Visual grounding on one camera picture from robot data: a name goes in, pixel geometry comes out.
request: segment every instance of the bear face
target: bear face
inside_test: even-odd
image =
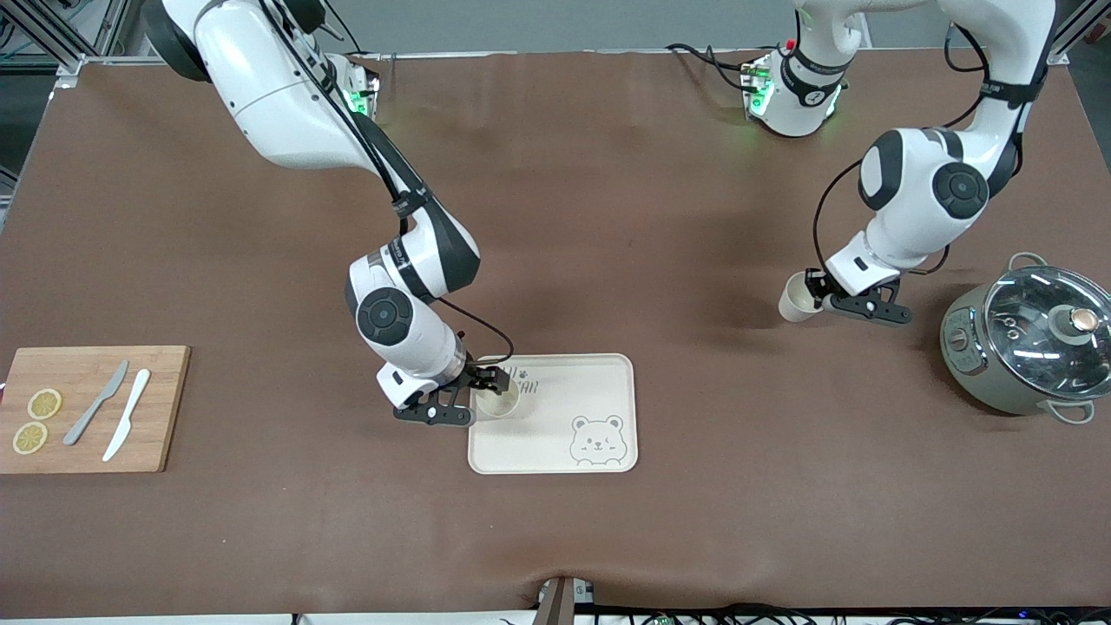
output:
[[[582,465],[617,465],[629,453],[621,426],[624,422],[617,415],[604,421],[592,422],[578,416],[571,422],[574,440],[571,442],[571,458]]]

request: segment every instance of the wooden cutting board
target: wooden cutting board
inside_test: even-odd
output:
[[[70,427],[100,395],[128,361],[123,384],[97,412],[76,445],[62,445]],[[29,347],[16,352],[7,389],[0,401],[0,474],[13,473],[143,473],[166,466],[189,349],[179,345],[126,347]],[[131,414],[131,434],[111,461],[101,462],[116,433],[139,370],[150,370],[150,382]],[[16,432],[34,421],[27,403],[43,389],[62,396],[61,410],[42,421],[47,443],[38,452],[17,454]]]

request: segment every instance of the table surface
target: table surface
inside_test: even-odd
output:
[[[1111,603],[1111,420],[1005,419],[937,349],[948,304],[1014,251],[1111,283],[1111,184],[1064,69],[1022,174],[944,270],[904,280],[902,330],[788,326],[775,301],[833,174],[974,95],[940,51],[861,53],[798,140],[689,57],[379,69],[381,123],[482,248],[457,303],[521,353],[628,355],[639,464],[480,476],[466,432],[393,420],[342,293],[396,231],[379,181],[266,162],[209,84],[90,65],[0,236],[0,361],[193,353],[164,473],[0,478],[0,615],[517,608],[556,575],[610,604]],[[854,185],[827,204],[829,250],[869,218]]]

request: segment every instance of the knife blade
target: knife blade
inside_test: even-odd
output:
[[[89,422],[92,421],[92,416],[100,410],[100,405],[110,400],[113,395],[116,395],[116,392],[120,390],[120,385],[123,384],[123,377],[126,375],[128,375],[127,361],[120,363],[119,369],[116,370],[114,374],[112,374],[112,380],[108,381],[108,385],[104,387],[104,391],[100,392],[100,396],[93,401],[92,406],[89,406],[89,410],[86,411],[84,414],[81,415],[81,419],[73,424],[73,427],[66,433],[66,438],[62,440],[63,445],[73,445],[79,438],[81,438],[81,435],[84,434],[84,429],[89,427]]]
[[[128,397],[128,405],[123,407],[120,425],[116,426],[116,434],[112,435],[112,442],[108,444],[108,450],[104,451],[104,457],[100,460],[101,462],[107,463],[111,461],[112,456],[120,451],[120,446],[128,438],[128,434],[131,434],[131,413],[134,412],[136,404],[139,403],[139,396],[147,389],[148,381],[150,381],[150,370],[139,370],[139,373],[136,374],[136,382],[131,385],[131,396]]]

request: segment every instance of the pot handle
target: pot handle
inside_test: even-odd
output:
[[[1058,404],[1052,400],[1045,400],[1038,403],[1038,407],[1045,411],[1053,416],[1054,420],[1069,425],[1084,425],[1092,421],[1095,416],[1095,406],[1091,402],[1084,402],[1083,404]],[[1061,414],[1061,409],[1080,409],[1084,412],[1084,417],[1082,420],[1070,420],[1069,417]]]
[[[1020,259],[1020,258],[1025,258],[1028,260],[1033,260],[1034,264],[1049,264],[1049,262],[1047,262],[1044,258],[1042,258],[1041,255],[1038,255],[1037,253],[1034,253],[1032,251],[1020,251],[1019,253],[1015,253],[1014,255],[1011,256],[1010,260],[1007,261],[1007,270],[1008,271],[1014,271],[1014,261],[1018,260],[1018,259]]]

